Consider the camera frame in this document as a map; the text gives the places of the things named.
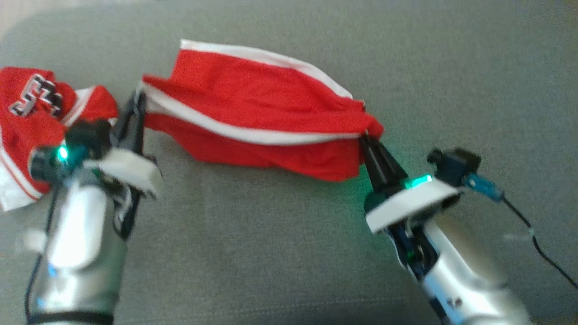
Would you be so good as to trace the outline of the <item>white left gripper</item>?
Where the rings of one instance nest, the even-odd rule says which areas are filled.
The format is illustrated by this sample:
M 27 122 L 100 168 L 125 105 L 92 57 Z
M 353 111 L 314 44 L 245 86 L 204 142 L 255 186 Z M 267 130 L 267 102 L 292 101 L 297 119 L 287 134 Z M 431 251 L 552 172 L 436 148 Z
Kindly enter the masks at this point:
M 159 199 L 163 176 L 154 160 L 143 156 L 146 94 L 132 93 L 113 127 L 113 147 L 99 160 L 85 160 L 84 168 L 98 171 L 114 202 L 113 228 L 122 238 L 130 237 L 142 197 Z

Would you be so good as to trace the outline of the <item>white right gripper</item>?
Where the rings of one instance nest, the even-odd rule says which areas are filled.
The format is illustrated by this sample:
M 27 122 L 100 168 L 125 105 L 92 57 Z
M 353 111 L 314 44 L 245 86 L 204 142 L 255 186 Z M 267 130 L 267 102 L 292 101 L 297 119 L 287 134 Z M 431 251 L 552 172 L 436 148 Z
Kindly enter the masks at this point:
M 407 173 L 377 138 L 361 136 L 360 147 L 375 191 L 365 206 L 370 232 L 389 237 L 403 269 L 427 276 L 448 255 L 456 255 L 463 240 L 445 214 L 460 201 L 461 191 L 433 176 L 421 176 L 378 193 L 407 178 Z

